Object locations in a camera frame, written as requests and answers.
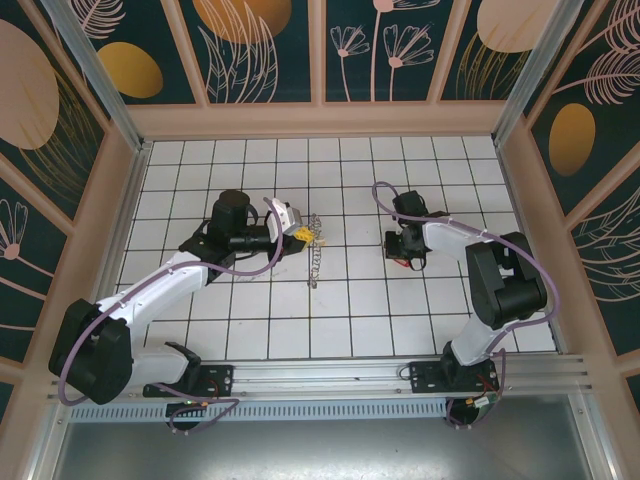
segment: flower illustration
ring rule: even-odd
[[[331,40],[338,51],[340,57],[349,57],[367,53],[370,49],[369,43],[365,43],[366,37],[360,27],[347,27],[342,32],[340,27],[331,29]]]
[[[0,200],[0,258],[15,260],[20,256],[28,216],[29,210],[20,202],[16,202],[12,214],[9,202]]]
[[[440,3],[440,0],[373,0],[373,6],[380,13],[388,13],[393,10],[418,10],[420,8],[433,7]]]
[[[384,29],[384,47],[391,68],[420,65],[433,60],[433,50],[427,50],[431,38],[429,27],[407,27],[398,38],[398,25]]]

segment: yellow object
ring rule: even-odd
[[[293,234],[294,238],[305,242],[304,248],[307,248],[311,242],[313,242],[313,233],[307,227],[300,227],[296,233]]]
[[[291,18],[291,0],[193,0],[204,24],[218,37],[234,43],[256,43],[264,36],[256,35],[245,3],[258,28],[261,18],[273,37],[284,30]]]
[[[549,159],[560,175],[569,177],[580,170],[593,148],[596,122],[591,111],[579,103],[565,105],[558,112],[549,135]]]
[[[0,20],[0,138],[35,150],[58,123],[56,73],[45,53],[22,30]]]
[[[149,98],[162,90],[162,72],[151,56],[131,43],[114,42],[98,51],[98,56],[120,93]]]
[[[557,0],[483,0],[478,10],[478,36],[495,52],[531,50],[556,3]]]

